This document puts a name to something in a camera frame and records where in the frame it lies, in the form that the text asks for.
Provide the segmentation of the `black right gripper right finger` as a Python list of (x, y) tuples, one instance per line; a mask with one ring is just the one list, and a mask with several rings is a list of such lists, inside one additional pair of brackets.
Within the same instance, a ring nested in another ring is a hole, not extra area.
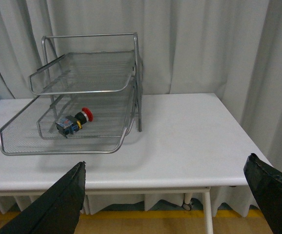
[(271, 231), (282, 234), (282, 172), (254, 153), (247, 158), (243, 172)]

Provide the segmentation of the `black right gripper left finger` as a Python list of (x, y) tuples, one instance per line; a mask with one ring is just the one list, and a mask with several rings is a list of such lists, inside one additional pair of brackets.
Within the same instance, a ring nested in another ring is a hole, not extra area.
[(77, 163), (0, 234), (73, 234), (85, 197), (85, 162)]

